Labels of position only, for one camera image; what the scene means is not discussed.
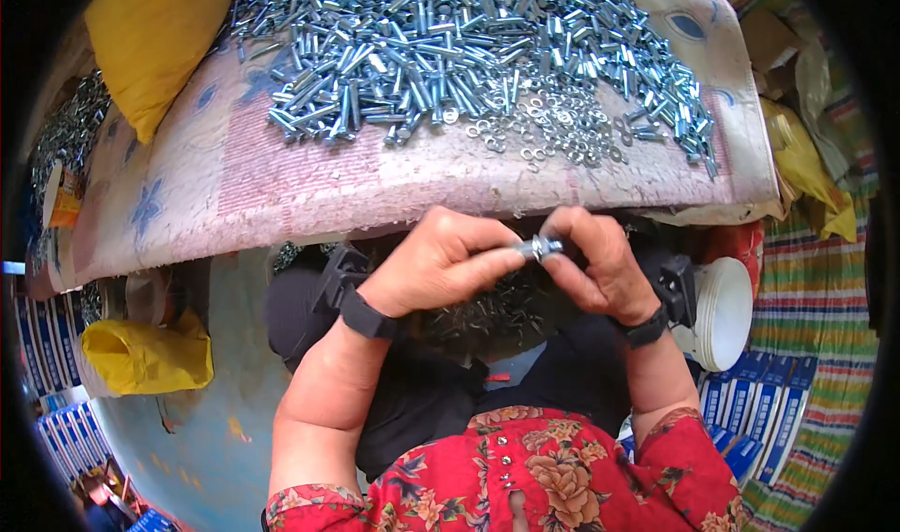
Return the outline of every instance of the shirt sleeve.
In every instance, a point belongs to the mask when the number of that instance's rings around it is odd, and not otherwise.
[[[336,485],[297,485],[272,496],[265,507],[271,532],[369,529],[366,502]]]
[[[715,449],[697,410],[679,408],[650,431],[636,452],[646,491],[661,488],[697,530],[737,532],[743,500],[731,469]]]

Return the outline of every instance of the shirt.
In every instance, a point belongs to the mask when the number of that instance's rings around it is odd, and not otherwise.
[[[271,530],[511,530],[511,491],[530,530],[737,531],[738,483],[699,413],[666,415],[636,451],[580,415],[535,407],[482,413],[461,436],[413,448],[369,488],[309,484],[276,493]]]

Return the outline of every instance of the yellow plastic bag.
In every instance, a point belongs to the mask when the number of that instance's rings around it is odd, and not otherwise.
[[[820,202],[813,206],[819,237],[827,239],[832,233],[841,235],[851,243],[856,242],[856,214],[849,193],[834,185],[831,176],[819,158],[816,145],[804,128],[803,121],[793,110],[765,98],[760,98],[762,113],[766,117],[766,129],[772,146],[772,155],[778,166],[782,192],[803,193]]]
[[[84,11],[97,65],[147,143],[203,58],[231,0],[93,0]]]
[[[194,390],[212,380],[210,336],[190,308],[167,329],[116,320],[92,323],[81,348],[110,390],[122,395]]]

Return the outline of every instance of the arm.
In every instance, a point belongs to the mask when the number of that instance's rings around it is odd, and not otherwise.
[[[390,317],[464,301],[525,263],[511,248],[473,253],[519,242],[500,222],[436,208],[357,291]],[[270,496],[309,483],[360,494],[356,444],[389,345],[338,318],[309,349],[276,411]]]
[[[590,266],[584,272],[567,256],[548,256],[544,261],[550,276],[582,310],[635,326],[650,319],[660,307],[621,226],[613,218],[591,215],[584,208],[561,207],[547,218],[541,232],[567,237],[588,258]],[[699,411],[697,388],[668,330],[653,344],[637,350],[628,348],[624,355],[635,410],[632,429],[638,446],[675,410]]]

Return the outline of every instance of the black wrist strap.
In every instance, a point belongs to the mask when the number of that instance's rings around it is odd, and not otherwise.
[[[666,331],[666,328],[669,327],[669,313],[666,311],[666,306],[664,304],[660,305],[659,309],[653,313],[650,319],[634,327],[623,325],[615,318],[610,317],[610,319],[612,320],[613,325],[618,327],[619,330],[624,333],[632,350],[656,342]]]
[[[397,320],[378,313],[348,285],[340,301],[340,314],[344,324],[366,338],[394,338]]]

